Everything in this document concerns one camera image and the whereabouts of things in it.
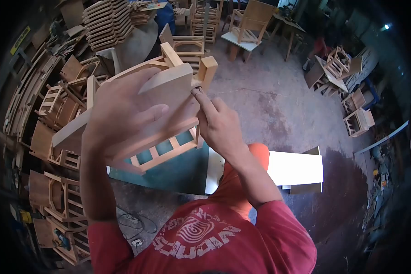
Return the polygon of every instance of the concrete floor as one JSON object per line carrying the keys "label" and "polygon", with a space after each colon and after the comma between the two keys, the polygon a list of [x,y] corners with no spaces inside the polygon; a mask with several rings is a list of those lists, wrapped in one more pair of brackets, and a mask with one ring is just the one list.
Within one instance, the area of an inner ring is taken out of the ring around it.
{"label": "concrete floor", "polygon": [[[259,47],[244,64],[241,57],[229,62],[226,41],[217,37],[207,46],[219,67],[209,89],[211,97],[219,96],[240,116],[244,140],[261,142],[271,151],[301,153],[317,145],[323,156],[324,184],[321,194],[289,195],[282,192],[286,204],[308,230],[317,246],[314,273],[346,273],[352,268],[356,248],[362,235],[361,225],[367,205],[368,183],[372,183],[373,162],[369,153],[353,159],[353,151],[370,145],[369,132],[349,138],[342,121],[338,96],[323,97],[308,89],[301,69],[307,53],[291,55],[285,63],[287,45],[272,43],[265,55]],[[124,211],[135,211],[162,225],[183,199],[204,196],[165,192],[112,180],[117,204]],[[255,210],[251,213],[256,221]],[[140,230],[122,227],[128,236]],[[145,223],[146,230],[153,230]],[[155,234],[142,232],[143,245]]]}

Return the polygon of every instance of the power tool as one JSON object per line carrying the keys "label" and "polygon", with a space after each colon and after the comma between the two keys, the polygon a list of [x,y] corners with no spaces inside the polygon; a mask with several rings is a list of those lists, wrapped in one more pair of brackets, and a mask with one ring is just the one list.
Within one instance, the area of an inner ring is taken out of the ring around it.
{"label": "power tool", "polygon": [[67,250],[70,251],[71,246],[70,246],[70,241],[69,241],[69,239],[66,238],[66,236],[65,236],[64,234],[62,234],[58,228],[55,228],[54,231],[53,231],[53,233],[55,233],[56,236],[58,236],[58,239],[59,239],[59,241],[52,240],[53,245],[54,245],[55,247],[58,247],[58,246],[59,246],[59,247],[63,247],[63,248],[65,248],[65,249],[67,249]]}

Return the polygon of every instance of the person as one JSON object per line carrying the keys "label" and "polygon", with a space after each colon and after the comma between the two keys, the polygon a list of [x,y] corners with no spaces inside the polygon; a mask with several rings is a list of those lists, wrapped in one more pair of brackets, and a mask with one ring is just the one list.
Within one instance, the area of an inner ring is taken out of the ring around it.
{"label": "person", "polygon": [[342,35],[333,23],[330,23],[326,29],[320,29],[317,39],[314,42],[314,47],[309,52],[306,63],[303,65],[303,70],[307,70],[309,62],[315,55],[318,55],[321,59],[324,59],[329,55],[332,49],[336,47],[342,48]]}
{"label": "person", "polygon": [[[143,69],[102,85],[82,134],[80,188],[94,272],[311,273],[315,245],[266,172],[268,148],[247,145],[237,113],[198,91],[201,135],[225,159],[224,176],[208,199],[181,205],[134,258],[117,223],[104,152],[169,111],[163,104],[138,112],[134,105],[134,96],[159,71]],[[255,225],[248,218],[252,206]]]}

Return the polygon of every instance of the wooden plank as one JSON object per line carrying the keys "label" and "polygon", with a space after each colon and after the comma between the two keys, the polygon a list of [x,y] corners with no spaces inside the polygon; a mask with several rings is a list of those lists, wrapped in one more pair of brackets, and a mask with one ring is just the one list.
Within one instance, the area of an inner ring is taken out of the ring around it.
{"label": "wooden plank", "polygon": [[53,248],[54,239],[52,226],[49,221],[44,219],[32,219],[37,234],[38,245],[40,248]]}

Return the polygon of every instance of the red t-shirt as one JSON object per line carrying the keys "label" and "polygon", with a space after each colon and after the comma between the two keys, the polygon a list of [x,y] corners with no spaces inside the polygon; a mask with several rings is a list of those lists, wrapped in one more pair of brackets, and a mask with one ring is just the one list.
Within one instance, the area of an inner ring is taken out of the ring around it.
{"label": "red t-shirt", "polygon": [[257,211],[253,225],[228,206],[195,200],[180,206],[134,258],[115,223],[88,227],[94,273],[311,273],[316,248],[285,203]]}

